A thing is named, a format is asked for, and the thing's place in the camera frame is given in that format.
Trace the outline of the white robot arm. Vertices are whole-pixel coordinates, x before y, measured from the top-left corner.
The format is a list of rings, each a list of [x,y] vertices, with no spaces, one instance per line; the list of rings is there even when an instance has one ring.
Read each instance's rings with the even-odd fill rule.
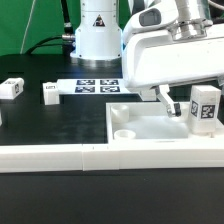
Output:
[[[131,18],[121,29],[118,0],[81,0],[72,60],[90,66],[122,63],[126,88],[154,89],[171,116],[180,106],[169,86],[224,76],[224,24],[210,19],[208,0],[128,0]]]

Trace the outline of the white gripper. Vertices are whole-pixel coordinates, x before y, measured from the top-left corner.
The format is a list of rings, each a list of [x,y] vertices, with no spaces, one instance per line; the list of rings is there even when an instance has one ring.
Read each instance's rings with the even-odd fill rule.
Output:
[[[218,79],[224,86],[224,24],[211,20],[208,0],[128,0],[122,74],[130,90],[155,87],[169,117],[180,117],[169,85]]]

